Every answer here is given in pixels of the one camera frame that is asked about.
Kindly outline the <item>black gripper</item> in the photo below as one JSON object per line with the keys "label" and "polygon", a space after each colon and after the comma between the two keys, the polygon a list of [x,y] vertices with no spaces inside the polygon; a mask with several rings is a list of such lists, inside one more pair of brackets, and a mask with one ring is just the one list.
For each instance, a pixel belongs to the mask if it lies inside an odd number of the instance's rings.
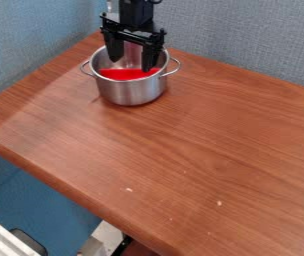
{"label": "black gripper", "polygon": [[102,33],[112,62],[124,56],[124,41],[143,44],[142,70],[149,72],[158,63],[166,30],[154,22],[155,6],[163,0],[119,0],[116,12],[103,12]]}

